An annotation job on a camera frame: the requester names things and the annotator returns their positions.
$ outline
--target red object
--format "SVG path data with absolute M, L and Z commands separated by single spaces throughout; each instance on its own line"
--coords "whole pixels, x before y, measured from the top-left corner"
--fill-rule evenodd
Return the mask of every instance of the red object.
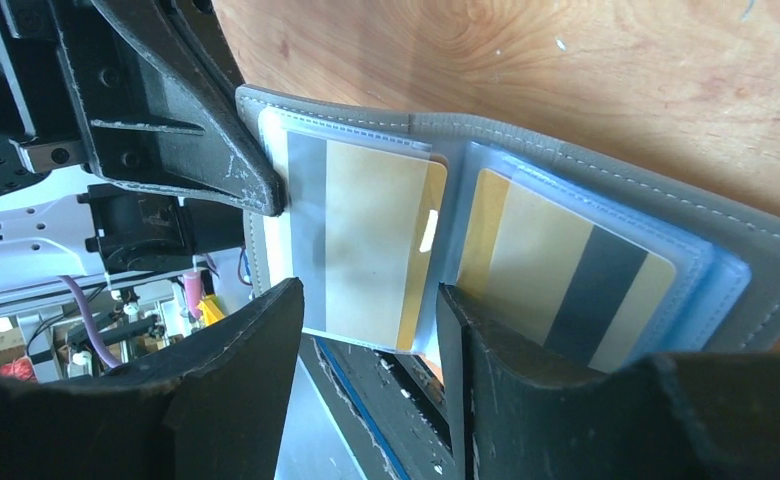
M 0 375 L 3 377 L 12 377 L 25 382 L 36 382 L 34 375 L 34 366 L 31 365 L 31 359 L 28 357 L 17 358 L 16 360 L 2 365 Z

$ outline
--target card holder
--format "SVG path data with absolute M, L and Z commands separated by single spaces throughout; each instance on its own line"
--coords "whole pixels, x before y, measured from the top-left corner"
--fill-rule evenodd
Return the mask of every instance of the card holder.
M 710 242 L 498 147 L 435 151 L 276 108 L 258 125 L 289 192 L 262 221 L 269 281 L 302 278 L 308 333 L 427 352 L 436 286 L 457 283 L 531 340 L 611 371 L 701 348 L 717 323 L 704 319 L 748 282 Z
M 602 200 L 679 228 L 713 246 L 714 261 L 704 273 L 702 283 L 682 306 L 676 328 L 662 329 L 666 333 L 653 336 L 655 349 L 694 349 L 702 345 L 703 351 L 711 352 L 759 351 L 767 349 L 780 336 L 778 217 L 492 119 L 335 105 L 252 86 L 240 87 L 236 97 L 240 118 L 256 137 L 260 136 L 261 112 L 274 108 L 318 122 L 360 128 L 370 135 L 421 142 L 430 145 L 432 152 L 446 157 L 447 182 L 424 287 L 421 319 L 433 317 L 434 305 L 429 299 L 436 294 L 437 284 L 453 284 L 458 280 L 463 241 L 447 242 L 446 239 L 465 239 L 468 219 L 464 215 L 469 215 L 479 172 L 488 168 L 467 156 L 471 145 L 479 144 L 520 158 L 522 164 Z M 510 171 L 495 166 L 491 169 L 514 179 Z M 261 291 L 270 287 L 264 220 L 251 214 L 245 218 L 253 279 L 256 289 Z M 431 326 L 433 323 L 428 321 L 418 323 L 410 351 L 424 351 L 430 359 L 439 362 L 436 336 L 429 336 Z M 641 342 L 639 339 L 633 352 L 640 350 Z M 630 353 L 626 362 L 633 355 L 636 353 Z
M 471 144 L 479 173 L 458 286 L 515 330 L 601 371 L 699 350 L 747 265 L 682 229 Z
M 302 279 L 307 333 L 411 351 L 445 164 L 422 143 L 283 111 L 261 124 L 289 195 L 263 219 L 270 284 Z

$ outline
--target screw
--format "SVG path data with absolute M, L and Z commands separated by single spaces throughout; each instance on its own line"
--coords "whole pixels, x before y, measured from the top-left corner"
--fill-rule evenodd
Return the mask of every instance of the screw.
M 140 157 L 134 152 L 129 151 L 122 154 L 122 165 L 125 165 L 126 168 L 135 170 L 140 168 L 142 163 L 143 162 L 140 160 Z
M 42 28 L 43 19 L 30 8 L 23 8 L 16 12 L 16 24 L 24 33 L 36 33 Z
M 63 165 L 69 161 L 69 152 L 65 148 L 55 148 L 51 151 L 51 161 Z
M 122 77 L 115 68 L 105 67 L 99 72 L 99 81 L 107 88 L 116 88 L 122 83 Z

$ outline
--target yellow object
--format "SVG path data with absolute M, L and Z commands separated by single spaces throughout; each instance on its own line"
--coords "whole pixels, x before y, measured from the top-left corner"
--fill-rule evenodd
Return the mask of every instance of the yellow object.
M 216 302 L 216 295 L 208 295 L 199 302 L 198 308 L 202 311 L 202 322 L 204 322 L 205 327 L 225 318 L 225 314 L 222 313 Z

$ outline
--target wooden table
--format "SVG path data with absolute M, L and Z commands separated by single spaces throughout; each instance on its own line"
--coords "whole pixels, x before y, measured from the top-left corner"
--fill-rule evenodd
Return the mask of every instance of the wooden table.
M 780 0 L 214 5 L 247 83 L 492 117 L 780 216 Z

